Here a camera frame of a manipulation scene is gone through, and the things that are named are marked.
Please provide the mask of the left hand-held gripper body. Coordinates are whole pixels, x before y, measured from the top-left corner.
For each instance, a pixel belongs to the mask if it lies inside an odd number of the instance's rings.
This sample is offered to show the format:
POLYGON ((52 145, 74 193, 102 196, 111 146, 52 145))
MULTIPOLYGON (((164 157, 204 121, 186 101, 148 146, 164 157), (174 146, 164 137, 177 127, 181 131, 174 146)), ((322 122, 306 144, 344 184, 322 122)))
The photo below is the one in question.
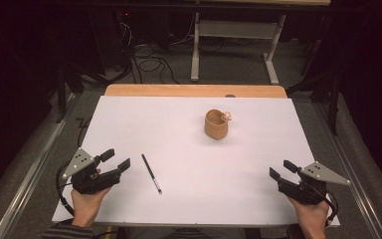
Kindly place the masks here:
POLYGON ((100 173, 97 171, 100 163, 99 155, 91 156, 79 148, 65 169, 63 179, 69 178, 73 189, 81 194, 95 194, 118 184, 121 172, 116 168, 100 173))

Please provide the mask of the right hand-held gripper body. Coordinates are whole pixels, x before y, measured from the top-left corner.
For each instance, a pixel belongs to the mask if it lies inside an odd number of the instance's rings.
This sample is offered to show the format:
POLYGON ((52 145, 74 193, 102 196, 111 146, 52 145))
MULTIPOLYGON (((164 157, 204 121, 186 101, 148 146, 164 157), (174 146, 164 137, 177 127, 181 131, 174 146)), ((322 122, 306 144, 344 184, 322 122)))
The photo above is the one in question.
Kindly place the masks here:
POLYGON ((316 205, 324 201, 327 194, 327 183, 336 183, 349 186, 349 179, 344 178, 318 161, 301 167, 296 173, 300 181, 294 183, 282 178, 278 182, 279 192, 293 198, 300 204, 316 205))

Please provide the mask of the black pen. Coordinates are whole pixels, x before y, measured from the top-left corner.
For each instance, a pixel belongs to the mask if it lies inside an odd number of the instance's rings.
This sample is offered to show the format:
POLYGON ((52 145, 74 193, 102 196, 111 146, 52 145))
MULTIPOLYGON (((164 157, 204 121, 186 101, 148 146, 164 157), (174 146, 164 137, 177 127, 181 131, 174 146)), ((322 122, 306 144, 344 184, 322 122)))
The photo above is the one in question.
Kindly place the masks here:
POLYGON ((146 156, 144 154, 142 154, 141 157, 142 157, 142 160, 143 160, 143 162, 144 162, 144 164, 145 164, 145 166, 149 172, 149 175, 150 175, 150 177, 151 177, 151 179, 152 179, 152 181, 153 181, 153 183, 157 189, 157 192, 159 193, 159 195, 162 195, 163 191, 162 191, 162 189, 161 189, 161 187, 160 187, 160 185, 159 185, 159 183, 158 183, 158 181, 157 181, 157 179, 156 179, 156 177, 152 171, 150 164, 147 161, 146 156))

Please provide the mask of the tan cup with small figure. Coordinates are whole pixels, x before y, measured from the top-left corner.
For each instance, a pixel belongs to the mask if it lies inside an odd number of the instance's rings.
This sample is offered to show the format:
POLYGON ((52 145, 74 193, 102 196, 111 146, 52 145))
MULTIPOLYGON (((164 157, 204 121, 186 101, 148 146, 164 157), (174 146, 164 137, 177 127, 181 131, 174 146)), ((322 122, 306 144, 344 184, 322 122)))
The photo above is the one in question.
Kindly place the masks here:
POLYGON ((229 121, 232 115, 229 112, 209 110, 205 115, 204 129, 208 136, 220 140, 224 138, 229 130, 229 121))

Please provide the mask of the person's left hand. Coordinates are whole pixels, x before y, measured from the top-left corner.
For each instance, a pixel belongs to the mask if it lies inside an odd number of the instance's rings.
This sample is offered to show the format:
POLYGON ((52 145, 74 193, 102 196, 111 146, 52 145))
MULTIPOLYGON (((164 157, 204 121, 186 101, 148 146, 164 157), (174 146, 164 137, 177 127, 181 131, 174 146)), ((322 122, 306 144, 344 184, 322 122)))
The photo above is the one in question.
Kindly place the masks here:
POLYGON ((103 199, 109 191, 110 187, 95 194, 81 194, 73 189, 71 192, 74 205, 72 224, 81 228, 91 227, 95 222, 103 199))

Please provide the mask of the person's right hand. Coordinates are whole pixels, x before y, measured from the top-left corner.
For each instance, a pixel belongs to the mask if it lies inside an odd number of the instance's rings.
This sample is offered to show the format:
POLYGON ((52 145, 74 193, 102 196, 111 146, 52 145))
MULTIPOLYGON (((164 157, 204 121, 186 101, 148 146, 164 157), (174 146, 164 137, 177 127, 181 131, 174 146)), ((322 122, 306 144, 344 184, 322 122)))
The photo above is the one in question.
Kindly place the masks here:
POLYGON ((326 239, 325 225, 329 206, 322 201, 316 205, 300 204, 288 198, 295 210, 297 222, 305 239, 326 239))

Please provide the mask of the black stand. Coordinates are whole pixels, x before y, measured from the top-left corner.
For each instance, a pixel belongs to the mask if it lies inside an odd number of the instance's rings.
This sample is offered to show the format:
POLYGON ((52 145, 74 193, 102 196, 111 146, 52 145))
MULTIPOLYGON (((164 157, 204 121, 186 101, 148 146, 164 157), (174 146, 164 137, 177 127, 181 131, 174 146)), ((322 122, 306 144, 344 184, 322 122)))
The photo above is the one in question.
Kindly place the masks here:
POLYGON ((58 69, 56 87, 59 108, 57 123, 60 123, 67 112, 66 88, 74 94, 81 94, 84 91, 79 66, 71 62, 62 63, 58 69))
POLYGON ((327 58, 327 33, 331 25, 330 16, 321 19, 319 30, 306 47, 309 56, 302 69, 303 80, 287 88, 286 94, 311 91, 309 98, 313 103, 328 103, 327 123, 331 132, 337 135, 339 71, 337 65, 327 58))

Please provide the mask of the light wooden table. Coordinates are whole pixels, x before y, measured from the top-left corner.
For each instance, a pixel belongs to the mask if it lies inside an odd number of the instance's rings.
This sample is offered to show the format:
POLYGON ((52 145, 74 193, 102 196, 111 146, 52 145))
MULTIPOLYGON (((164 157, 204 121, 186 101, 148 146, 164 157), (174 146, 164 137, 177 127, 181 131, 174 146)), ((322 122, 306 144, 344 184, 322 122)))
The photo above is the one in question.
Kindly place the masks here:
POLYGON ((106 96, 123 97, 235 97, 286 99, 281 86, 113 84, 106 96))

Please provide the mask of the dark device with red light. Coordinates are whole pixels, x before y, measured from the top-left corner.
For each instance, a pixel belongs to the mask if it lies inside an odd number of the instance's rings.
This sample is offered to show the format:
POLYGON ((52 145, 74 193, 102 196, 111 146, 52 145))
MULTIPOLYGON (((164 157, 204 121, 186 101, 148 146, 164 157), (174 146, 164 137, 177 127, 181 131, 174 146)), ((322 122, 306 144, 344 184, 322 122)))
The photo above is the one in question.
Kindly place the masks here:
POLYGON ((126 24, 137 40, 169 47, 169 17, 166 12, 122 10, 116 12, 120 23, 126 24))

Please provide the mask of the aluminium floor rail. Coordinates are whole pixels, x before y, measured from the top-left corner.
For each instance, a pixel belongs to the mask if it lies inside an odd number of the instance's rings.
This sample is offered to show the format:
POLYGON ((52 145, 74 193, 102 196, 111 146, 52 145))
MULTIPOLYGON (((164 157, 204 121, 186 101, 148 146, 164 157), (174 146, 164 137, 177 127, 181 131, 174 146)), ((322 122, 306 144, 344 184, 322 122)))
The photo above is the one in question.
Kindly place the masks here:
POLYGON ((66 123, 66 114, 77 102, 75 94, 66 95, 63 114, 57 97, 55 107, 41 122, 8 166, 0 181, 0 239, 8 239, 25 210, 48 163, 49 154, 66 123))
POLYGON ((360 210, 360 213, 368 227, 370 235, 373 239, 382 239, 382 223, 380 222, 374 210, 370 198, 367 196, 365 190, 363 189, 361 182, 358 176, 356 175, 338 136, 334 135, 331 129, 329 128, 328 116, 326 110, 324 109, 324 106, 314 104, 313 108, 318 114, 321 123, 325 127, 325 130, 327 131, 328 137, 331 140, 334 150, 337 152, 338 161, 342 170, 351 182, 350 190, 357 204, 357 207, 360 210))

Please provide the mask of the white metal frame desk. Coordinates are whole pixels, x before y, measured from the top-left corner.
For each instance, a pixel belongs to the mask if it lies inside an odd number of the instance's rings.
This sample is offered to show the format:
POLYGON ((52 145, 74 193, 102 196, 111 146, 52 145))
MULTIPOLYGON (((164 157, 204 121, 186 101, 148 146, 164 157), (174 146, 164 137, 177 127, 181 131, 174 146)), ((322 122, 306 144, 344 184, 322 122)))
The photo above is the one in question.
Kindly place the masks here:
MULTIPOLYGON (((213 4, 243 4, 245 7, 328 7, 331 0, 195 0, 198 6, 204 3, 213 4)), ((245 22, 233 20, 201 20, 200 12, 194 13, 194 46, 191 63, 192 82, 199 80, 200 39, 202 37, 238 38, 252 40, 270 40, 268 52, 262 54, 269 80, 272 85, 280 82, 277 77, 273 57, 282 34, 287 14, 280 14, 276 22, 245 22)))

